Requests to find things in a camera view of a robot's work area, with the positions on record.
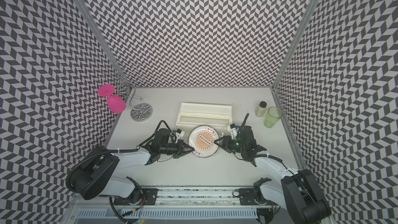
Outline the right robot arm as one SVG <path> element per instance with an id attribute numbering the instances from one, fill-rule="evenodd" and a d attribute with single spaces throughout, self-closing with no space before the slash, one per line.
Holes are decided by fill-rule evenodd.
<path id="1" fill-rule="evenodd" d="M 258 203 L 272 201 L 287 210 L 296 224 L 318 224 L 332 211 L 314 174 L 284 164 L 257 144 L 250 126 L 240 126 L 236 136 L 223 136 L 215 145 L 265 171 L 269 176 L 254 183 L 254 198 Z"/>

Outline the cream plastic wrap dispenser box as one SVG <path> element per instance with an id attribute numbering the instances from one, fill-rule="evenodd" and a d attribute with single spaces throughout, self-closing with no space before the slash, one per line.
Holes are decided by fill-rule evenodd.
<path id="1" fill-rule="evenodd" d="M 208 125 L 216 129 L 227 129 L 233 123 L 232 106 L 202 103 L 181 103 L 176 125 L 194 128 Z"/>

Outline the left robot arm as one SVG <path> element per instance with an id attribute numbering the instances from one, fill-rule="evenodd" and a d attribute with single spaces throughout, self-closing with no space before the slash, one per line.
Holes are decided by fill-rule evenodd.
<path id="1" fill-rule="evenodd" d="M 172 159 L 185 156 L 195 149 L 181 137 L 183 131 L 169 128 L 156 130 L 135 149 L 107 149 L 95 147 L 81 162 L 74 166 L 66 178 L 66 187 L 85 200 L 96 197 L 115 197 L 136 204 L 143 198 L 141 185 L 131 176 L 116 176 L 115 172 L 135 166 L 148 166 L 162 155 Z"/>

